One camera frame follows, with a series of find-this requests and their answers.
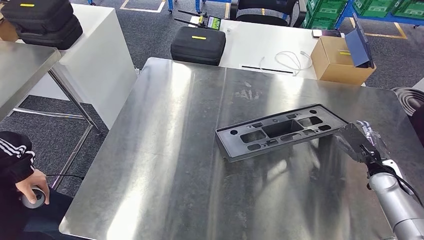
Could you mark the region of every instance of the black jacket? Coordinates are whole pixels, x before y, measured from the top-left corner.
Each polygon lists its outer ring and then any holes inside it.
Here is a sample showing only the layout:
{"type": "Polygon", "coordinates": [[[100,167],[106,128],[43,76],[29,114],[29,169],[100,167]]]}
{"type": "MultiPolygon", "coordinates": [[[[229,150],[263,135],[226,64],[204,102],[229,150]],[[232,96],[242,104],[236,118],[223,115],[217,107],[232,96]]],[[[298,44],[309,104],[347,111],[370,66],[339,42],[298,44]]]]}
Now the black jacket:
{"type": "Polygon", "coordinates": [[[15,183],[33,174],[35,154],[30,139],[0,131],[0,239],[15,239],[27,221],[15,183]]]}

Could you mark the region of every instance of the cable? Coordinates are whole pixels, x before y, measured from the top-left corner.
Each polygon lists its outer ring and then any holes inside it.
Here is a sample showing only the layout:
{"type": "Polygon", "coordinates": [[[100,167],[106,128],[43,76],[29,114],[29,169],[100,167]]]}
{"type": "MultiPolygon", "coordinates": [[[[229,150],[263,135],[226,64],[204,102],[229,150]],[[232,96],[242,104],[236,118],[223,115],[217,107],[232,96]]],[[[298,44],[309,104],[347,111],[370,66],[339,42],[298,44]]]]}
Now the cable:
{"type": "Polygon", "coordinates": [[[380,167],[382,167],[384,170],[386,170],[388,174],[393,175],[393,177],[395,177],[398,181],[401,181],[403,184],[405,184],[413,192],[413,194],[416,196],[416,199],[418,200],[419,204],[424,208],[423,202],[421,201],[420,197],[418,196],[417,191],[409,183],[407,183],[407,181],[403,180],[403,178],[398,176],[393,170],[384,166],[382,163],[380,163],[378,161],[374,161],[374,162],[376,164],[378,164],[380,167]]]}
{"type": "Polygon", "coordinates": [[[84,180],[83,176],[77,176],[77,175],[72,175],[72,174],[46,174],[46,176],[65,176],[65,177],[75,177],[75,178],[79,178],[81,180],[84,180]]]}
{"type": "Polygon", "coordinates": [[[301,65],[301,61],[299,60],[299,58],[298,58],[298,56],[297,56],[297,54],[296,53],[294,53],[294,52],[292,52],[292,51],[280,51],[279,53],[277,53],[275,56],[274,56],[274,60],[277,62],[277,63],[279,63],[280,65],[283,65],[284,67],[286,67],[286,68],[289,68],[289,69],[291,69],[291,70],[294,70],[295,72],[294,72],[294,74],[293,74],[293,76],[297,76],[298,74],[299,74],[299,72],[300,71],[302,71],[302,70],[306,70],[306,69],[309,69],[310,67],[312,67],[312,59],[311,59],[311,56],[309,56],[306,52],[304,52],[304,51],[300,51],[300,54],[301,55],[303,55],[303,56],[305,56],[305,57],[307,57],[308,58],[308,62],[310,62],[310,64],[307,66],[307,67],[305,67],[305,68],[302,68],[302,65],[301,65]],[[294,55],[294,57],[296,58],[296,60],[297,61],[295,61],[295,59],[293,59],[289,54],[293,54],[294,55]],[[293,68],[293,67],[291,67],[291,66],[289,66],[289,65],[286,65],[286,64],[284,64],[284,63],[282,63],[282,62],[280,62],[279,60],[278,60],[278,56],[280,56],[280,55],[285,55],[285,56],[287,56],[293,63],[294,63],[294,65],[296,65],[296,67],[297,68],[293,68]]]}

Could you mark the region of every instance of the metal table leg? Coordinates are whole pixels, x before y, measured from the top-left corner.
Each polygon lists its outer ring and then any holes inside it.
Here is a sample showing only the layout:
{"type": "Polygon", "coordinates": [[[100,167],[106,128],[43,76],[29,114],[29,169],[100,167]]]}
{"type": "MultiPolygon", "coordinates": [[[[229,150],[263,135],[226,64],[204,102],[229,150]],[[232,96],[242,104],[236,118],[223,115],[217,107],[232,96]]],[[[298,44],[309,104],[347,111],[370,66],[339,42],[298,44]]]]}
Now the metal table leg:
{"type": "Polygon", "coordinates": [[[174,10],[174,3],[172,0],[168,0],[168,11],[170,14],[172,14],[172,11],[174,10]]]}
{"type": "MultiPolygon", "coordinates": [[[[72,162],[74,162],[75,157],[77,156],[78,152],[80,151],[81,147],[83,146],[84,142],[86,141],[90,130],[93,128],[93,125],[88,125],[88,127],[85,129],[84,134],[79,139],[78,143],[76,144],[75,148],[72,150],[72,153],[70,154],[68,160],[65,162],[65,166],[63,166],[62,170],[60,171],[60,175],[66,174],[71,167],[72,162]]],[[[54,181],[53,185],[51,186],[52,189],[57,190],[59,187],[59,184],[61,184],[64,176],[58,176],[56,180],[54,181]]]]}
{"type": "Polygon", "coordinates": [[[96,123],[92,120],[92,118],[87,114],[86,110],[81,106],[80,102],[76,100],[76,98],[72,95],[72,93],[68,90],[68,87],[64,84],[64,81],[59,77],[58,73],[52,68],[48,71],[50,77],[56,82],[62,92],[67,96],[67,98],[75,105],[84,119],[90,124],[93,125],[97,134],[101,134],[102,132],[97,127],[96,123]]]}
{"type": "Polygon", "coordinates": [[[195,0],[196,12],[200,14],[200,0],[195,0]]]}

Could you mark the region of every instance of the black carrying case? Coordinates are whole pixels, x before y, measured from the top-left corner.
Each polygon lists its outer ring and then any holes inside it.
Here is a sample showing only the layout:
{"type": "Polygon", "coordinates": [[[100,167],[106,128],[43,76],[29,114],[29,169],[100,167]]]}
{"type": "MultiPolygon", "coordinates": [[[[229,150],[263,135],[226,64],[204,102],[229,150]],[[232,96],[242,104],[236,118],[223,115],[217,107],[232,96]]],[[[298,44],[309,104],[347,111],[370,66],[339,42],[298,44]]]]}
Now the black carrying case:
{"type": "Polygon", "coordinates": [[[225,33],[198,27],[181,27],[171,44],[176,61],[218,66],[226,44],[225,33]]]}
{"type": "Polygon", "coordinates": [[[74,9],[69,0],[11,0],[1,13],[21,32],[44,34],[59,31],[74,9]]]}
{"type": "Polygon", "coordinates": [[[26,43],[55,47],[59,50],[69,49],[72,44],[83,34],[80,21],[74,15],[59,31],[37,34],[32,32],[21,32],[16,30],[17,35],[26,43]]]}

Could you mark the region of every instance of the floor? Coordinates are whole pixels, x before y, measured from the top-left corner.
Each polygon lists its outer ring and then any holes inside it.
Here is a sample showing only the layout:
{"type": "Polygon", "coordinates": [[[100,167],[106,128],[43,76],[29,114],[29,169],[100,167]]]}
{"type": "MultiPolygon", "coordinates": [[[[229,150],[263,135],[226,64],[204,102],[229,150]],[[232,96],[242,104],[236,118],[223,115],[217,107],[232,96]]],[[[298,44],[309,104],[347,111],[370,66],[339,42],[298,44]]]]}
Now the floor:
{"type": "MultiPolygon", "coordinates": [[[[116,9],[131,58],[134,65],[142,68],[150,57],[170,59],[170,45],[179,27],[184,23],[173,18],[189,21],[190,16],[177,12],[176,9],[194,12],[194,0],[179,0],[174,3],[174,12],[169,14],[168,3],[165,2],[161,12],[157,10],[161,0],[94,0],[98,6],[116,9]]],[[[87,4],[85,0],[71,0],[72,3],[87,4]]],[[[226,4],[207,2],[203,10],[209,15],[224,18],[226,4]]],[[[253,11],[262,14],[260,9],[253,11]]],[[[371,44],[372,56],[377,66],[376,71],[366,82],[369,87],[391,89],[394,87],[412,87],[424,77],[424,26],[413,28],[412,25],[361,20],[371,44]]],[[[351,20],[345,19],[340,30],[348,33],[353,29],[351,20]]],[[[57,113],[78,114],[68,101],[28,97],[21,105],[24,108],[57,113]]],[[[99,124],[103,135],[92,131],[84,143],[80,154],[70,167],[68,174],[84,176],[94,160],[108,132],[93,107],[84,107],[99,124]]],[[[0,122],[0,131],[15,131],[26,134],[33,142],[36,152],[35,166],[46,174],[58,174],[71,154],[79,138],[87,127],[83,120],[46,117],[28,113],[15,112],[0,122]]],[[[49,177],[51,185],[55,177],[49,177]]],[[[58,191],[74,196],[81,184],[76,177],[65,177],[58,191]]]]}

